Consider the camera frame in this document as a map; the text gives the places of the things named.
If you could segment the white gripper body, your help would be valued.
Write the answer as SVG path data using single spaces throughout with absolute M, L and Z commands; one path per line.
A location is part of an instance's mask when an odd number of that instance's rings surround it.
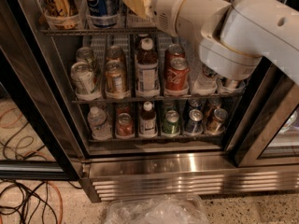
M 176 22 L 184 0 L 151 0 L 156 27 L 164 33 L 177 36 Z

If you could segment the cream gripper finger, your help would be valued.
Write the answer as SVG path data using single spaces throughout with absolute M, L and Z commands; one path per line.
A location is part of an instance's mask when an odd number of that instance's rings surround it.
M 140 18 L 152 17 L 152 0 L 122 0 L 122 2 Z

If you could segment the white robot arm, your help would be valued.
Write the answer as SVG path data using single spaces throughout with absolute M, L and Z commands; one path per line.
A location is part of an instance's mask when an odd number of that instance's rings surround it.
M 122 1 L 223 77 L 246 79 L 265 57 L 299 84 L 299 12 L 277 0 Z

